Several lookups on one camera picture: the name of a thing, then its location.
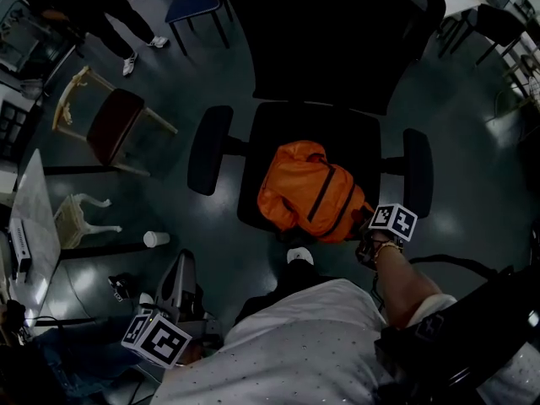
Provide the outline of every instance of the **white cup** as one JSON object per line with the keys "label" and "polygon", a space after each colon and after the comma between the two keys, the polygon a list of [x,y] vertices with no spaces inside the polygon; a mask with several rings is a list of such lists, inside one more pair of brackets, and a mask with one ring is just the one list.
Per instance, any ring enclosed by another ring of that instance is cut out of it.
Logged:
{"label": "white cup", "polygon": [[170,235],[168,233],[156,233],[153,231],[148,231],[144,235],[143,241],[147,247],[166,245],[170,242]]}

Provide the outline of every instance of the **cream-colored chair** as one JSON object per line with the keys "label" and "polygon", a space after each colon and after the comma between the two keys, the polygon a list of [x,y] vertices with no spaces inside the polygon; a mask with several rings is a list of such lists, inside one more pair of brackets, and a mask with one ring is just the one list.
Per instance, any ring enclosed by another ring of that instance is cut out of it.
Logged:
{"label": "cream-colored chair", "polygon": [[88,224],[84,220],[84,212],[81,208],[83,201],[100,208],[106,208],[111,205],[111,200],[107,199],[101,202],[85,193],[66,197],[54,215],[54,223],[57,227],[58,239],[60,240],[60,247],[62,249],[74,249],[80,244],[81,239],[88,234],[99,234],[106,231],[119,233],[122,231],[122,227],[120,226],[95,226]]}
{"label": "cream-colored chair", "polygon": [[[69,128],[73,123],[69,98],[76,88],[87,85],[83,81],[84,77],[92,78],[111,91],[95,116],[86,136]],[[103,166],[114,166],[120,170],[130,171],[141,176],[149,176],[150,174],[146,170],[133,168],[119,160],[124,156],[121,151],[122,143],[140,116],[156,120],[168,131],[174,134],[178,133],[176,128],[164,118],[145,107],[143,98],[124,89],[116,89],[90,67],[85,66],[64,89],[58,101],[52,129],[88,143],[96,159]]]}

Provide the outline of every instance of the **black pants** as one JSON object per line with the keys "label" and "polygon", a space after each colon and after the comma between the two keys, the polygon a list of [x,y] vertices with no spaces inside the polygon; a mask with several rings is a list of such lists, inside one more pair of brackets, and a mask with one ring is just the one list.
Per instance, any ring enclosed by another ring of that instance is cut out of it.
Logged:
{"label": "black pants", "polygon": [[107,48],[124,60],[133,54],[133,49],[114,30],[105,16],[109,14],[124,23],[132,33],[145,43],[150,43],[154,32],[127,0],[94,0],[92,8],[81,8],[68,16],[92,35],[101,39]]}
{"label": "black pants", "polygon": [[293,260],[281,273],[278,286],[274,291],[261,297],[253,297],[244,304],[240,314],[236,317],[235,325],[247,316],[262,311],[291,294],[333,279],[328,276],[320,276],[315,267],[305,260]]}

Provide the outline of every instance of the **orange backpack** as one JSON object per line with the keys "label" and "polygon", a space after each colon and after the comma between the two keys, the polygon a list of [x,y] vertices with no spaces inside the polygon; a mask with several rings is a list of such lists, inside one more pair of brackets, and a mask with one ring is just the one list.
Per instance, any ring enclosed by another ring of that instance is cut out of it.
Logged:
{"label": "orange backpack", "polygon": [[328,164],[324,148],[312,141],[278,148],[257,204],[280,230],[298,225],[328,243],[352,236],[351,229],[361,219],[354,211],[365,207],[373,212],[350,173]]}

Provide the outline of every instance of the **white shirt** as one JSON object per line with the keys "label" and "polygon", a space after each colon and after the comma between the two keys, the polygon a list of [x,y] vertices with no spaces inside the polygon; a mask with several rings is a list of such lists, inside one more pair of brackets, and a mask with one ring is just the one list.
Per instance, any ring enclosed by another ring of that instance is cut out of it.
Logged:
{"label": "white shirt", "polygon": [[[454,302],[433,296],[411,323]],[[392,382],[375,357],[384,327],[365,291],[345,279],[321,283],[248,316],[212,357],[172,370],[152,405],[374,403],[378,386]],[[481,394],[488,403],[532,403],[539,370],[540,355],[526,345]]]}

